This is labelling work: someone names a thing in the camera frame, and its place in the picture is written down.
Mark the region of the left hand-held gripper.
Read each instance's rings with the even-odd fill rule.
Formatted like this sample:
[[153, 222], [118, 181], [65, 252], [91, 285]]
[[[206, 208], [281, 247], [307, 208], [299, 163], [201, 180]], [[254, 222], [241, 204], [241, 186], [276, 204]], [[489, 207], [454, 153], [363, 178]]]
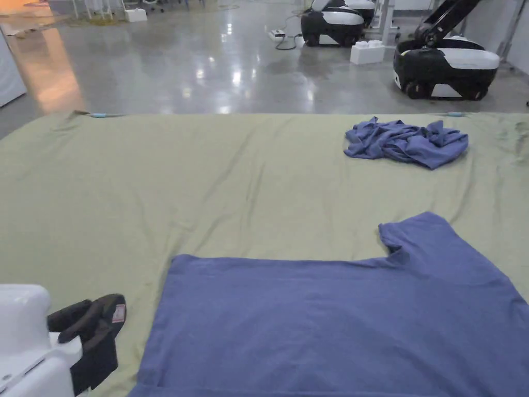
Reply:
[[86, 396], [118, 368], [124, 295], [50, 306], [42, 286], [1, 285], [1, 396]]

